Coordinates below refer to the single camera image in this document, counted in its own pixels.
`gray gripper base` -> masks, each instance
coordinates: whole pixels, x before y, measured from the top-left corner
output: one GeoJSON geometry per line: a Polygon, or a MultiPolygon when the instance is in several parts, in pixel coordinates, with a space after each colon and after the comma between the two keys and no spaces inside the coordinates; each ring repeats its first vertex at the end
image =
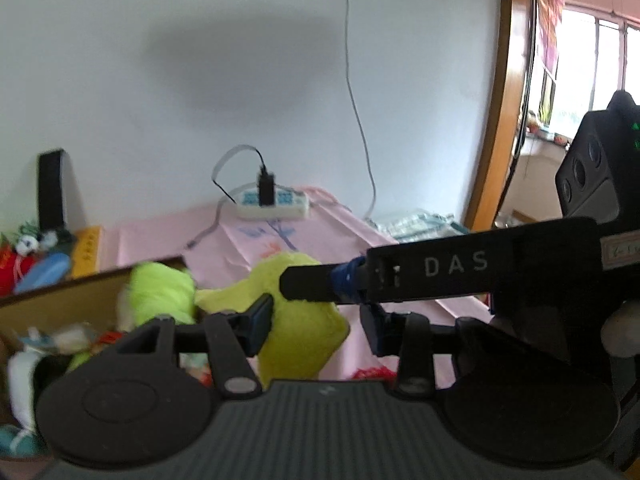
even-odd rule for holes
{"type": "Polygon", "coordinates": [[[379,383],[275,381],[262,397],[224,404],[181,453],[132,470],[55,462],[39,480],[607,480],[603,463],[532,471],[468,450],[434,408],[379,383]]]}

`handwritten label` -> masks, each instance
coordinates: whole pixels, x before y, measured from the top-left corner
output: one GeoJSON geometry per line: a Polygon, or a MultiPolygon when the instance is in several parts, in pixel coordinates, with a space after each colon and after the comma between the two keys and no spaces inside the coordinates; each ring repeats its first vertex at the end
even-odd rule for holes
{"type": "Polygon", "coordinates": [[[640,231],[629,231],[600,239],[602,269],[609,270],[640,262],[640,231]]]}

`curtain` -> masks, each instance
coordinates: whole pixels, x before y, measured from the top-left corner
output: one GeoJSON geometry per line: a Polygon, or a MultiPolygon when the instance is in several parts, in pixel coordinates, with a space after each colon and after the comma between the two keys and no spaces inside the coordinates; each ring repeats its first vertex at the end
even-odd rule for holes
{"type": "Polygon", "coordinates": [[[562,20],[564,0],[538,0],[538,31],[542,62],[550,74],[556,73],[558,64],[558,37],[556,28],[562,20]]]}

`black plug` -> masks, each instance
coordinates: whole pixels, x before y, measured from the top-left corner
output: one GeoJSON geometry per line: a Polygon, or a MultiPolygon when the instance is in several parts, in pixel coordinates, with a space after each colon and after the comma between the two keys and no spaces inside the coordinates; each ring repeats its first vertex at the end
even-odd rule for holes
{"type": "Polygon", "coordinates": [[[276,177],[264,165],[260,167],[258,174],[258,203],[260,207],[276,203],[276,177]]]}

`yellow plush toy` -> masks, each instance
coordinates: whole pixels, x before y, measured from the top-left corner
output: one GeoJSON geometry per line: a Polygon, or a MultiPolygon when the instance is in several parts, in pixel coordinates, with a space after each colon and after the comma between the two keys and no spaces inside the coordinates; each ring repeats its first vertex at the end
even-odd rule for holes
{"type": "Polygon", "coordinates": [[[317,264],[303,253],[279,253],[259,262],[240,282],[196,292],[196,304],[211,314],[244,312],[260,295],[273,296],[271,332],[258,354],[264,386],[272,379],[316,378],[349,335],[349,323],[335,304],[287,301],[280,293],[280,275],[287,267],[317,264]]]}

